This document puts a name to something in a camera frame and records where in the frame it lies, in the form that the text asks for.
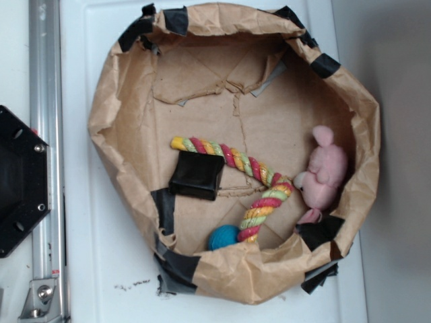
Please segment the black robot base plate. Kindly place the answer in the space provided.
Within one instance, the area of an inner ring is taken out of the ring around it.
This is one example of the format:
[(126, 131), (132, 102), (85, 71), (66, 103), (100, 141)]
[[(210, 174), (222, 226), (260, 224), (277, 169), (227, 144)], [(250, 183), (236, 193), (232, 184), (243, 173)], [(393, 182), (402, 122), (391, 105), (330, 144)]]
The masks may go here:
[(1, 257), (7, 258), (50, 211), (49, 146), (1, 107)]

